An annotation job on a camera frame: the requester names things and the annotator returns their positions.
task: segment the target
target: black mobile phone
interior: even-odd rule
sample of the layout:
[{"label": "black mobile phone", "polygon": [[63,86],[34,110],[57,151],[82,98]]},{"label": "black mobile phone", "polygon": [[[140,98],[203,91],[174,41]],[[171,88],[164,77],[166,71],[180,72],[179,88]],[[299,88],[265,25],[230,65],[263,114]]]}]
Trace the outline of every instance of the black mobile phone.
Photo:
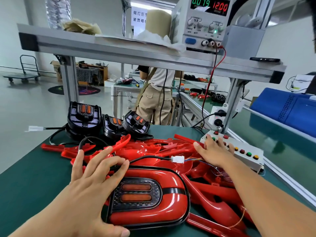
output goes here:
[{"label": "black mobile phone", "polygon": [[274,62],[279,63],[281,60],[277,58],[262,58],[262,57],[251,57],[250,60],[256,62]]}]

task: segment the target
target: khaki pants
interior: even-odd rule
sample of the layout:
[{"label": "khaki pants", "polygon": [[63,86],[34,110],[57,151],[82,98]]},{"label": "khaki pants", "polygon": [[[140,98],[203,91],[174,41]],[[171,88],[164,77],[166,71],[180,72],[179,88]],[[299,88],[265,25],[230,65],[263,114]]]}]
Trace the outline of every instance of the khaki pants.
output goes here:
[{"label": "khaki pants", "polygon": [[[151,122],[152,117],[156,125],[160,121],[160,109],[163,102],[163,91],[158,91],[151,84],[145,89],[137,107],[136,113]],[[165,101],[161,110],[161,125],[168,125],[172,108],[172,91],[165,90]]]}]

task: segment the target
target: finger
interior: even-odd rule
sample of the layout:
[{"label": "finger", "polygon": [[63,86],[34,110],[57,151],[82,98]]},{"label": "finger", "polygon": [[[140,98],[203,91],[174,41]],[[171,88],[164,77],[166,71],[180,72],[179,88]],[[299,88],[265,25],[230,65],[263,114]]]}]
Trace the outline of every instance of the finger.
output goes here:
[{"label": "finger", "polygon": [[229,145],[229,152],[230,152],[232,155],[234,155],[234,154],[235,154],[235,147],[233,146],[232,143],[229,143],[228,145]]},{"label": "finger", "polygon": [[200,146],[199,143],[197,143],[197,142],[194,142],[194,143],[193,143],[193,146],[194,146],[195,150],[196,150],[201,156],[204,157],[204,155],[206,154],[206,150],[205,150],[202,146]]},{"label": "finger", "polygon": [[98,236],[103,237],[129,237],[130,231],[121,226],[101,223],[98,227]]},{"label": "finger", "polygon": [[113,149],[113,147],[109,146],[108,148],[106,148],[105,150],[103,150],[99,154],[97,154],[95,157],[93,157],[89,161],[89,164],[87,165],[86,170],[84,171],[83,177],[87,178],[87,177],[91,176],[94,173],[94,171],[96,170],[96,168],[98,167],[98,165],[101,163],[101,161],[104,160],[104,158],[108,154],[110,154],[112,149]]},{"label": "finger", "polygon": [[120,183],[120,181],[123,179],[126,171],[128,170],[128,167],[130,165],[130,162],[125,160],[125,162],[121,165],[120,169],[116,171],[109,179],[103,182],[103,189],[104,189],[104,197],[105,199],[108,198],[108,196],[112,193],[112,191],[117,187],[117,185]]},{"label": "finger", "polygon": [[84,158],[84,151],[79,150],[78,154],[76,156],[76,159],[74,161],[74,165],[72,166],[71,181],[70,182],[73,182],[73,181],[80,179],[82,177],[83,158]]},{"label": "finger", "polygon": [[93,177],[93,180],[98,183],[103,183],[106,179],[106,175],[110,171],[110,167],[116,164],[121,165],[124,163],[124,161],[125,159],[119,156],[113,156],[102,160],[95,172],[91,175]]},{"label": "finger", "polygon": [[208,150],[212,148],[214,144],[215,144],[214,140],[211,138],[209,134],[207,134],[206,140],[205,140],[206,149]]},{"label": "finger", "polygon": [[218,145],[222,148],[225,148],[224,142],[223,142],[223,138],[218,137]]}]

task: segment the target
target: blue button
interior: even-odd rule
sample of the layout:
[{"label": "blue button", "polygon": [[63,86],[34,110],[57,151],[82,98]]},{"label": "blue button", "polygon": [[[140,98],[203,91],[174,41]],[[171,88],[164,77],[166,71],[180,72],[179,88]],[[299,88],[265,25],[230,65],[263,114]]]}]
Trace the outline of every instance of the blue button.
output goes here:
[{"label": "blue button", "polygon": [[197,42],[197,40],[194,39],[194,38],[187,38],[187,39],[185,40],[185,43],[191,44],[191,45],[194,45],[196,42]]}]

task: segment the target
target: white shirt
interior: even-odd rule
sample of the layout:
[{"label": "white shirt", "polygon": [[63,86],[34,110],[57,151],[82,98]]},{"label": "white shirt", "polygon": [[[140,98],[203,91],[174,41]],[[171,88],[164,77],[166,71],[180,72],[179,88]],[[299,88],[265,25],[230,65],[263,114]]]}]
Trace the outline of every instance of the white shirt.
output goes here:
[{"label": "white shirt", "polygon": [[[174,78],[175,70],[169,70],[168,69],[168,75],[167,80],[165,83],[166,88],[172,88],[172,81]],[[152,85],[153,88],[155,88],[158,91],[162,90],[163,84],[166,79],[167,69],[157,68],[155,74],[152,76],[152,78],[149,80],[148,83]]]}]

